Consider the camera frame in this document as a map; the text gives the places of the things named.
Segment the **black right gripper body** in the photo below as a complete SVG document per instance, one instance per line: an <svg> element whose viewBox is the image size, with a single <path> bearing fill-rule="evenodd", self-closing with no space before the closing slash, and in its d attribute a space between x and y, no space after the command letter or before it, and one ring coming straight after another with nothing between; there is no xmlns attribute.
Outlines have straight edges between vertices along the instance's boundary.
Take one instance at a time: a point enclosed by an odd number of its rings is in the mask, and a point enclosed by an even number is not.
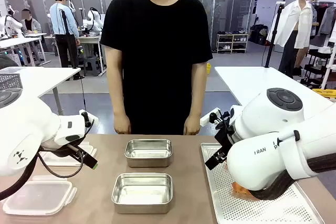
<svg viewBox="0 0 336 224"><path fill-rule="evenodd" d="M221 145L218 152L220 154L227 154L235 143L233 138L235 133L234 125L229 125L228 123L219 123L215 129L218 130L215 135L215 139Z"/></svg>

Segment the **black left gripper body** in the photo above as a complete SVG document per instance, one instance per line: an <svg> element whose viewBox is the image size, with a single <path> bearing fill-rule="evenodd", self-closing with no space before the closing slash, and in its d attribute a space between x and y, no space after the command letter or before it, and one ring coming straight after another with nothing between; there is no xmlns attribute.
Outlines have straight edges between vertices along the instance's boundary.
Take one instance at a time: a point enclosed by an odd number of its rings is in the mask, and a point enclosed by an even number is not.
<svg viewBox="0 0 336 224"><path fill-rule="evenodd" d="M83 152L72 145L64 145L58 149L48 148L48 147L39 147L39 152L51 152L58 157L71 156L75 160L83 160Z"/></svg>

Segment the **person's left hand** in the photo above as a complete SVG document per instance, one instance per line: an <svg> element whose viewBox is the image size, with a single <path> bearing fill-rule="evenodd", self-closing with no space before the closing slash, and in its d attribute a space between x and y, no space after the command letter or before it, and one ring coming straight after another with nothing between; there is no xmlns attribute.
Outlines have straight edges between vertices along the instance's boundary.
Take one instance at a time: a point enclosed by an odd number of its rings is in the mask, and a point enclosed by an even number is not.
<svg viewBox="0 0 336 224"><path fill-rule="evenodd" d="M184 123L183 135L197 135L200 127L200 117L198 115L189 115Z"/></svg>

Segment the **person's right hand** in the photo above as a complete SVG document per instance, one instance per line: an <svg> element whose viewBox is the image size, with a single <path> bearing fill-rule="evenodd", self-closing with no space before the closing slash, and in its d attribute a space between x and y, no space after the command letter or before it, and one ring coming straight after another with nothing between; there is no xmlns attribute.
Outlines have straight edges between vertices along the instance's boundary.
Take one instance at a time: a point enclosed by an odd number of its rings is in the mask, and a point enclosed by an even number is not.
<svg viewBox="0 0 336 224"><path fill-rule="evenodd" d="M114 116L114 130L117 134L131 133L131 123L125 114Z"/></svg>

